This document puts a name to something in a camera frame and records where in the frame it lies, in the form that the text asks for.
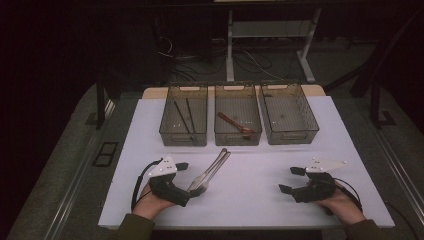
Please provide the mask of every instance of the hand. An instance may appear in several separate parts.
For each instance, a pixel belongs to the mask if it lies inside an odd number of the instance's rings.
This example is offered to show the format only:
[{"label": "hand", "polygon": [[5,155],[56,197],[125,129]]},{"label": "hand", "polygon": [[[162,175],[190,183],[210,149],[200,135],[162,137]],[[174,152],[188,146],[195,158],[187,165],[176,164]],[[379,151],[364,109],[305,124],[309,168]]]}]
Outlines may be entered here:
[{"label": "hand", "polygon": [[155,196],[147,183],[140,194],[141,199],[135,205],[132,213],[141,217],[153,220],[164,209],[174,206],[175,204],[165,199]]},{"label": "hand", "polygon": [[361,210],[359,210],[355,203],[353,203],[346,194],[340,191],[340,189],[336,189],[331,198],[316,201],[316,203],[330,209],[344,226],[366,220]]}]

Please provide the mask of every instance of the floor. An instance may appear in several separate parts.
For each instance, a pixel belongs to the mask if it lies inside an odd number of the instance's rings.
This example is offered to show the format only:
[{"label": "floor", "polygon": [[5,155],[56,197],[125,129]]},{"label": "floor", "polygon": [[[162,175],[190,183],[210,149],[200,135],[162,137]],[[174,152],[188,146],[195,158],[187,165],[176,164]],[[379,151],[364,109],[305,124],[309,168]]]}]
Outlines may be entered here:
[{"label": "floor", "polygon": [[[300,40],[256,39],[235,42],[236,81],[283,78],[308,84],[295,53],[302,47]],[[221,41],[216,40],[213,59],[204,61],[185,55],[169,66],[169,69],[173,69],[170,81],[224,81],[225,48],[220,44]],[[345,39],[313,42],[308,61],[316,77],[316,84],[326,86],[355,69],[365,62],[375,47],[354,45],[347,49],[347,44]],[[353,78],[327,92],[327,95],[333,98],[381,197],[390,204],[388,210],[396,226],[384,231],[392,239],[414,239],[413,231],[408,226],[410,224],[416,234],[424,238],[424,221],[416,214],[423,206],[423,200],[421,196],[411,197],[407,194],[410,187],[401,181],[402,178],[410,180],[417,192],[424,192],[424,165],[420,162],[424,156],[424,136],[391,95],[384,91],[381,110],[389,112],[396,125],[377,130],[368,117],[369,93],[359,99],[349,94],[354,81]],[[125,92],[120,100],[110,102],[106,122],[101,129],[96,130],[95,86],[87,89],[8,239],[105,239],[110,236],[111,231],[97,226],[97,222],[140,96],[140,92]],[[109,167],[92,166],[104,142],[118,143],[112,163]],[[395,172],[402,168],[407,176],[399,177]],[[345,239],[341,229],[326,229],[319,235],[313,235],[313,238]],[[240,232],[206,232],[202,238],[208,239],[205,236],[213,236],[213,239],[311,239],[311,235],[308,238],[300,235],[292,238],[284,232],[256,232],[249,235]]]}]

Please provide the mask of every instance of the transparent plastic bin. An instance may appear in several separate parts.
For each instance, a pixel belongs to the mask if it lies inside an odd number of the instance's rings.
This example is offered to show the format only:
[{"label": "transparent plastic bin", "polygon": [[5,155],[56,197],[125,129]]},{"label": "transparent plastic bin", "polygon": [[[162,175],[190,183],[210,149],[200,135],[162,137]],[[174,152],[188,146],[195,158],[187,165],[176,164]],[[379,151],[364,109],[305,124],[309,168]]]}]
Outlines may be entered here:
[{"label": "transparent plastic bin", "polygon": [[309,144],[319,131],[303,89],[284,81],[261,81],[262,119],[270,145]]},{"label": "transparent plastic bin", "polygon": [[[253,130],[241,132],[218,115],[223,113],[236,124]],[[262,134],[256,90],[253,82],[220,82],[215,85],[215,144],[257,146]]]},{"label": "transparent plastic bin", "polygon": [[208,84],[171,83],[159,133],[165,146],[206,146]]}]

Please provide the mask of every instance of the sleeve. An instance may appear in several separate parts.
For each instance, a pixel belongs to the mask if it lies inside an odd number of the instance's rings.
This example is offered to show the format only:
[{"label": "sleeve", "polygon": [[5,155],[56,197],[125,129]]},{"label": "sleeve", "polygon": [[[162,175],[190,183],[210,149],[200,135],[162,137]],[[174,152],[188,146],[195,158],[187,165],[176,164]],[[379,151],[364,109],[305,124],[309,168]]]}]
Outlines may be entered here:
[{"label": "sleeve", "polygon": [[364,220],[348,226],[346,228],[346,235],[349,240],[389,239],[373,220]]},{"label": "sleeve", "polygon": [[119,229],[110,240],[149,240],[155,223],[135,214],[125,215]]}]

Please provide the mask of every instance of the forceps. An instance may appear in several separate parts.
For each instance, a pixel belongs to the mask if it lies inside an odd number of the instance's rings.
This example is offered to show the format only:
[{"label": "forceps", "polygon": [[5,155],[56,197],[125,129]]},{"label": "forceps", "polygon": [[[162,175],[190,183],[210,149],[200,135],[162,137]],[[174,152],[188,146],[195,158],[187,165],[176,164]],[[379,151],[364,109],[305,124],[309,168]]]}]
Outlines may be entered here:
[{"label": "forceps", "polygon": [[225,163],[228,157],[231,155],[231,152],[228,152],[226,148],[223,148],[219,153],[218,157],[215,161],[206,169],[204,173],[200,176],[196,177],[191,183],[190,187],[188,187],[187,192],[190,192],[192,195],[200,195],[204,193],[209,187],[209,181],[213,178],[213,176],[218,172],[221,166]]}]

